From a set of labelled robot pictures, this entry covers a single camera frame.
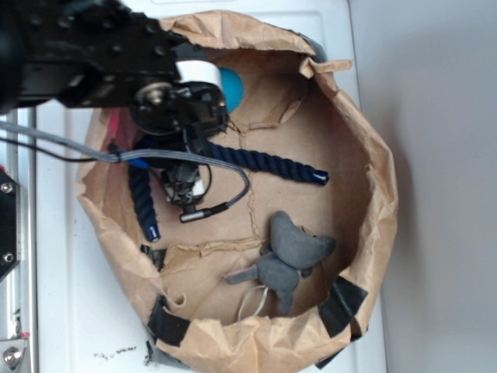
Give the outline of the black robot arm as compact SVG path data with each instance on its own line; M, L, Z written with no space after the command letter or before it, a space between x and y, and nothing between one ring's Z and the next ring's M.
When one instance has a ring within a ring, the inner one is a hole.
M1 112L57 100L128 108L144 132L205 142L224 131L220 72L203 48L119 1L3 1Z

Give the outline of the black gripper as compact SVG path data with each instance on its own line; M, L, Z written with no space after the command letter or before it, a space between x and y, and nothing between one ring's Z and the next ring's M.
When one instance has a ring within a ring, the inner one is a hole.
M209 155L208 140L225 131L229 121L220 69L198 44L173 51L179 77L139 90L130 115L158 148Z

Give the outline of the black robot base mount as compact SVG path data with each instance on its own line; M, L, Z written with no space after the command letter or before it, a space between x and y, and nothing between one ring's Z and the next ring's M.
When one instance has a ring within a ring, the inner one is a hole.
M17 191L18 184L1 170L1 281L7 278L19 262Z

